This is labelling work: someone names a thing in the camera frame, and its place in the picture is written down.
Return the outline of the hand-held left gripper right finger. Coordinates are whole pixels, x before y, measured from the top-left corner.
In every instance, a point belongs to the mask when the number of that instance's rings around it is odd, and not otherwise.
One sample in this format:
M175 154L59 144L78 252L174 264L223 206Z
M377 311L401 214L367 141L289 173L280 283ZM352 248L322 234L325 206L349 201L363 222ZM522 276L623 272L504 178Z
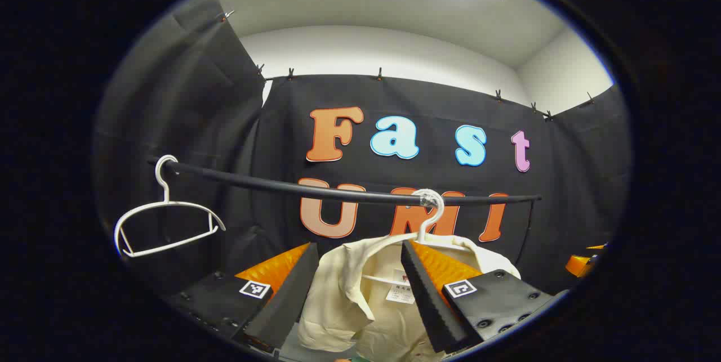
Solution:
M489 341L557 302L507 270L481 272L413 240L400 260L435 352Z

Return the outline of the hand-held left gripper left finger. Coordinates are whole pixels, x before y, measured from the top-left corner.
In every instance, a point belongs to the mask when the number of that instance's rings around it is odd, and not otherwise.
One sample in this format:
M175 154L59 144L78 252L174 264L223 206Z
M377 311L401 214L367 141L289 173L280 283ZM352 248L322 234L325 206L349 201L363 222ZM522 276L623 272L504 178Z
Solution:
M317 244L306 243L235 275L211 273L166 300L225 341L278 351L303 311L318 265Z

